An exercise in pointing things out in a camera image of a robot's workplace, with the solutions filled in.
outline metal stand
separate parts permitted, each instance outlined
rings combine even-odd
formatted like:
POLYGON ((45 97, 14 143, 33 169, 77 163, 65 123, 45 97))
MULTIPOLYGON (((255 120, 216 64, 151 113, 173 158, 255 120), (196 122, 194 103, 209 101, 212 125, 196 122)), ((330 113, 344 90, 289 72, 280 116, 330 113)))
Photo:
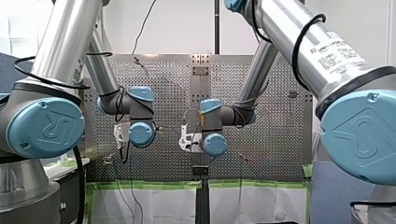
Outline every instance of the metal stand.
POLYGON ((202 187, 196 190, 195 224, 210 224, 209 182, 202 179, 202 187))
POLYGON ((0 164, 0 183, 1 224, 61 223, 60 186, 39 160, 0 164))

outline green tape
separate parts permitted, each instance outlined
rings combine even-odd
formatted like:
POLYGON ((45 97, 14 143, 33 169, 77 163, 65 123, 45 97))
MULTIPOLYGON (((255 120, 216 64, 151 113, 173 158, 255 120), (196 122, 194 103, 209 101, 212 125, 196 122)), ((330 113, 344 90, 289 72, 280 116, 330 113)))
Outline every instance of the green tape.
POLYGON ((312 164, 303 165, 303 170, 304 170, 304 176, 305 176, 305 178, 310 178, 310 177, 312 177, 312 168, 313 168, 313 165, 312 165, 312 164))
POLYGON ((305 223, 311 223, 311 182, 306 183, 306 208, 305 208, 305 223))
POLYGON ((85 200, 87 202, 88 224, 92 224, 93 193, 94 193, 94 188, 90 188, 90 185, 88 184, 87 193, 85 194, 85 200))
POLYGON ((306 189, 305 182, 278 182, 267 180, 209 180, 209 187, 213 189, 220 188, 239 188, 241 186, 266 187, 273 189, 306 189))
MULTIPOLYGON (((96 190, 106 189, 158 189, 158 190, 175 190, 175 189, 200 189, 201 181, 180 181, 180 182, 148 182, 143 180, 120 180, 118 182, 101 182, 88 183, 87 185, 87 213, 88 224, 92 224, 92 203, 93 194, 96 190)), ((306 224, 310 222, 311 211, 311 183, 310 182, 278 182, 266 180, 249 180, 249 179, 223 179, 209 180, 210 188, 240 188, 241 186, 266 187, 274 189, 306 189, 306 224)))
POLYGON ((88 187, 93 190, 101 189, 199 189, 200 181, 181 181, 181 182, 148 182, 143 180, 120 180, 117 182, 89 183, 88 187))

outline black pole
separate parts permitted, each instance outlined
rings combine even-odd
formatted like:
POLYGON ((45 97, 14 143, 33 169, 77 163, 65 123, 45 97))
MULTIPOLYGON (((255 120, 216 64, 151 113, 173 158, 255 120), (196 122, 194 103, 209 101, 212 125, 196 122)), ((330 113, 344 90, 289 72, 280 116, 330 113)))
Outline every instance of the black pole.
POLYGON ((215 0, 215 54, 220 54, 220 0, 215 0))

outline bolt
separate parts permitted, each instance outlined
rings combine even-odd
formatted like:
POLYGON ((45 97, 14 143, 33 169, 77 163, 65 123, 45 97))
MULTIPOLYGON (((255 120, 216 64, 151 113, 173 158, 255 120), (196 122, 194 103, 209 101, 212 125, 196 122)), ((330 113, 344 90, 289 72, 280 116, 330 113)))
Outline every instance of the bolt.
POLYGON ((40 103, 38 103, 41 107, 43 107, 43 108, 46 108, 47 107, 47 105, 44 103, 44 102, 40 102, 40 103))
POLYGON ((66 207, 67 207, 66 203, 61 203, 61 213, 66 211, 66 207))

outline wire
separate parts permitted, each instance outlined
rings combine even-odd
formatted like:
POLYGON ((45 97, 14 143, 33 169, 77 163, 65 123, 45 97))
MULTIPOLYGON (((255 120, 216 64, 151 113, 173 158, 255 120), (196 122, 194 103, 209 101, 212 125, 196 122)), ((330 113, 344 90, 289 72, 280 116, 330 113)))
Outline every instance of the wire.
POLYGON ((81 86, 71 86, 71 85, 67 85, 67 84, 60 83, 60 82, 54 82, 54 81, 51 81, 51 80, 49 80, 49 79, 46 79, 46 78, 37 76, 37 75, 35 75, 35 74, 32 74, 32 73, 30 73, 30 72, 26 72, 25 70, 23 70, 23 69, 19 66, 20 63, 23 63, 23 62, 26 62, 26 61, 29 61, 29 60, 33 60, 33 59, 35 59, 35 56, 17 59, 17 60, 15 60, 15 62, 14 62, 14 68, 15 68, 17 71, 19 71, 20 73, 23 73, 23 74, 25 74, 25 75, 28 76, 28 77, 35 78, 35 79, 37 79, 37 80, 39 80, 39 81, 41 81, 41 82, 43 82, 43 83, 49 84, 49 85, 64 87, 64 88, 72 89, 72 90, 87 90, 87 89, 90 88, 89 86, 85 86, 85 85, 81 85, 81 86))
POLYGON ((141 214, 140 224, 143 224, 143 220, 144 220, 143 207, 142 204, 140 204, 140 202, 136 199, 136 196, 134 195, 134 181, 132 180, 132 178, 131 178, 131 184, 132 184, 131 192, 132 192, 132 196, 134 197, 134 202, 137 203, 137 206, 139 206, 140 208, 140 214, 141 214))
POLYGON ((9 100, 9 95, 0 99, 0 105, 6 104, 9 100))
POLYGON ((129 173, 130 173, 130 175, 131 175, 131 178, 130 178, 130 181, 131 181, 131 193, 132 193, 132 196, 134 197, 134 202, 137 203, 137 205, 138 205, 139 208, 140 208, 140 214, 141 214, 141 217, 140 217, 140 224, 143 224, 143 220, 144 220, 143 206, 142 206, 142 204, 137 200, 136 196, 134 195, 134 181, 133 181, 133 177, 132 177, 132 163, 131 163, 131 162, 129 162, 129 173))
POLYGON ((247 120, 245 119, 245 116, 241 113, 241 111, 239 111, 239 107, 237 105, 224 105, 224 106, 231 108, 234 112, 238 114, 239 117, 241 117, 244 124, 235 125, 236 128, 242 129, 247 125, 247 120))
POLYGON ((195 111, 197 112, 199 115, 201 115, 201 111, 199 111, 199 109, 195 109, 195 108, 188 108, 184 111, 184 115, 183 115, 183 120, 186 121, 187 119, 187 114, 191 111, 195 111))
POLYGON ((123 147, 120 148, 120 158, 121 158, 121 162, 122 164, 126 164, 126 162, 128 161, 128 156, 129 156, 129 148, 131 147, 131 141, 128 141, 128 145, 126 147, 126 155, 125 155, 125 159, 123 158, 122 155, 122 151, 123 151, 123 147))
POLYGON ((396 206, 396 202, 393 202, 393 203, 352 202, 349 204, 350 207, 355 207, 355 205, 368 205, 368 206, 377 206, 377 207, 394 207, 394 206, 396 206))
POLYGON ((309 91, 308 87, 303 82, 303 79, 300 74, 300 70, 298 68, 298 55, 300 52, 300 46, 303 43, 303 39, 308 32, 309 28, 317 22, 326 22, 326 16, 323 14, 316 15, 309 23, 307 23, 303 29, 301 30, 300 34, 297 37, 296 43, 293 48, 293 52, 291 55, 291 68, 293 69, 294 77, 296 78, 297 82, 307 91, 309 91))
POLYGON ((82 224, 84 221, 84 207, 85 207, 85 176, 84 167, 82 166, 81 155, 78 151, 78 146, 73 147, 73 152, 76 157, 76 164, 78 170, 78 215, 76 224, 82 224))
POLYGON ((126 206, 128 206, 128 209, 129 209, 129 211, 130 211, 131 214, 132 214, 132 224, 134 224, 134 210, 132 209, 131 205, 129 205, 129 204, 126 202, 126 200, 125 200, 125 198, 124 198, 124 196, 123 196, 123 194, 122 194, 122 192, 121 192, 121 189, 120 189, 120 181, 119 181, 119 180, 117 180, 117 188, 119 189, 119 193, 120 193, 120 196, 121 196, 122 200, 124 201, 124 203, 126 204, 126 206))
POLYGON ((122 107, 122 100, 125 95, 125 88, 123 86, 120 86, 120 89, 122 89, 122 91, 117 96, 117 99, 116 99, 116 116, 114 117, 114 120, 117 123, 120 122, 123 119, 123 117, 125 116, 125 114, 122 114, 122 112, 120 111, 120 109, 122 107))
POLYGON ((111 57, 111 56, 113 56, 113 53, 112 52, 88 52, 87 55, 111 57))
POLYGON ((254 27, 252 27, 252 28, 253 28, 254 36, 256 37, 257 43, 260 44, 260 39, 259 39, 259 37, 257 36, 256 30, 254 29, 254 27))
POLYGON ((256 0, 252 0, 251 1, 251 18, 253 20, 253 30, 254 32, 264 41, 271 43, 272 41, 268 38, 265 37, 264 35, 262 35, 262 33, 260 33, 259 31, 259 27, 257 25, 257 21, 256 21, 256 0))
POLYGON ((133 54, 133 55, 134 55, 134 52, 136 51, 137 43, 138 43, 138 41, 139 41, 139 38, 140 38, 140 36, 143 34, 143 30, 145 29, 146 21, 147 21, 148 18, 149 18, 149 14, 151 13, 151 10, 152 10, 152 8, 154 7, 154 5, 155 5, 156 2, 157 2, 157 0, 152 1, 151 6, 149 7, 149 10, 148 10, 148 14, 146 15, 146 18, 143 20, 142 27, 140 28, 140 33, 139 33, 139 35, 137 36, 136 41, 134 42, 134 50, 132 51, 132 54, 133 54))
MULTIPOLYGON (((111 53, 111 52, 89 52, 89 53, 87 53, 87 55, 109 57, 109 56, 112 56, 113 53, 111 53)), ((58 86, 58 87, 64 87, 64 88, 72 89, 72 90, 88 90, 90 88, 90 86, 85 86, 85 85, 71 86, 71 85, 60 83, 60 82, 51 81, 49 79, 46 79, 46 78, 37 76, 37 75, 35 75, 33 73, 27 72, 27 71, 25 71, 23 68, 21 68, 19 66, 20 63, 24 63, 24 62, 27 62, 27 61, 33 60, 33 59, 35 59, 35 56, 17 59, 14 62, 14 68, 18 72, 20 72, 22 74, 25 74, 28 77, 35 78, 35 79, 37 79, 37 80, 39 80, 39 81, 41 81, 43 83, 49 84, 49 85, 58 86)))
POLYGON ((192 139, 191 139, 191 150, 192 150, 192 145, 194 145, 195 143, 194 143, 194 137, 195 137, 195 134, 198 132, 198 129, 201 127, 201 122, 199 122, 198 124, 197 124, 197 127, 195 128, 195 131, 194 131, 194 134, 192 135, 192 139))

